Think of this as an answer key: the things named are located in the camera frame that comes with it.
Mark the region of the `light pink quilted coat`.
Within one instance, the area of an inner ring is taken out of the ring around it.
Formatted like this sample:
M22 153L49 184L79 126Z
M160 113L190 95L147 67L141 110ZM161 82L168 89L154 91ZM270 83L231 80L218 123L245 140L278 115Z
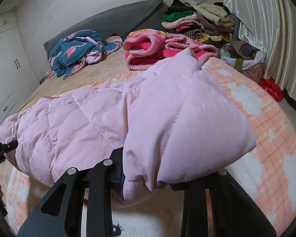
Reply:
M111 192L114 208L216 172L256 146L246 116L191 49L113 85L39 99L1 124L0 143L11 141L18 146L8 161L47 186L123 148L125 181Z

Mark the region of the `bag stuffed with clothes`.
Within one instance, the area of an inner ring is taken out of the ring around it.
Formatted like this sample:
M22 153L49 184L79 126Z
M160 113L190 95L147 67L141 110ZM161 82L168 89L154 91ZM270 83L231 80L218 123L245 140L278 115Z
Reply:
M223 46L220 59L254 82L261 81L266 54L250 44L244 41L232 41Z

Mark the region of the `pile of folded clothes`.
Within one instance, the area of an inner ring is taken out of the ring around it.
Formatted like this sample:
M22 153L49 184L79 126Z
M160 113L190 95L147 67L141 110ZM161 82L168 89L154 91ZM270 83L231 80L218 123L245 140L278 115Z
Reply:
M229 9L220 2L173 0L164 12L165 21L161 25L170 33L221 47L232 41L235 23L230 15Z

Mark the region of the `orange plaid bear blanket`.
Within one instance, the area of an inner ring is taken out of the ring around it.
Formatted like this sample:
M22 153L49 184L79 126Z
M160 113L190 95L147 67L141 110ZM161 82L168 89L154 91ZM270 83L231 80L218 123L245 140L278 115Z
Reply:
M211 57L202 68L247 116L257 138L256 148L226 170L257 203L277 236L287 236L296 216L296 112L218 58ZM7 221L17 233L48 187L8 162L2 167L10 172L3 187ZM183 196L167 187L146 202L114 210L113 223L120 225L120 236L180 236Z

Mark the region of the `tan bed sheet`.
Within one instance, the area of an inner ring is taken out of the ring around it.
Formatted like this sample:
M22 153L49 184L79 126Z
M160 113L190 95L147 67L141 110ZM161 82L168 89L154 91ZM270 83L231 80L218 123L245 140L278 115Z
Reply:
M65 80L49 78L0 125L0 143L19 143L7 162L45 185L70 167L95 166L124 145L140 82L122 51Z

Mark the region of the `blue flamingo print quilt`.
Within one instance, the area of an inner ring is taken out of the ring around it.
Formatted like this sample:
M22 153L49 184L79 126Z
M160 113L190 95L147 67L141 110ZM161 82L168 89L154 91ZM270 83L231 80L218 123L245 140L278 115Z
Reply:
M121 46L118 35L105 39L99 31L84 29L62 38L50 51L48 61L56 77L66 79L88 65L101 62Z

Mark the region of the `red plastic bag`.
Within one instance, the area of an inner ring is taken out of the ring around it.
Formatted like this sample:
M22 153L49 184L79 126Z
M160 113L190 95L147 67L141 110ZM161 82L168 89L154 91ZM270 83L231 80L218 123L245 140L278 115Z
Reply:
M281 102L284 98L284 92L281 88L275 83L273 78L265 79L261 77L260 82L258 83L261 88L268 92L273 99L277 102Z

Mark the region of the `hot pink fleece blanket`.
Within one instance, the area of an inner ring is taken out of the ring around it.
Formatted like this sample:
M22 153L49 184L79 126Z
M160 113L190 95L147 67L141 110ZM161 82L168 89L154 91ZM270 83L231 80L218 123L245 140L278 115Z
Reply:
M147 70L156 62L173 57L186 48L190 48L201 63L218 54L213 45L149 28L131 32L123 42L125 61L131 71Z

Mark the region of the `grey fabric headboard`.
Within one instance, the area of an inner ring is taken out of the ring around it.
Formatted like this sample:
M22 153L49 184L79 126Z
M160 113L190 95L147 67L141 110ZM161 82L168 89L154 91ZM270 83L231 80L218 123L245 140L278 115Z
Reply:
M115 7L78 22L44 43L46 54L63 38L84 29L99 31L103 38L117 34L122 39L144 28L162 30L164 0L147 0Z

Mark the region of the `cream satin curtain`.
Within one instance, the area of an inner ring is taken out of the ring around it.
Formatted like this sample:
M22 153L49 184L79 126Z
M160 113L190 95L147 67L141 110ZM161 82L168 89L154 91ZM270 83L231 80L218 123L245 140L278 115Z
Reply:
M266 52L266 79L296 101L296 7L291 0L224 0L241 21L238 37Z

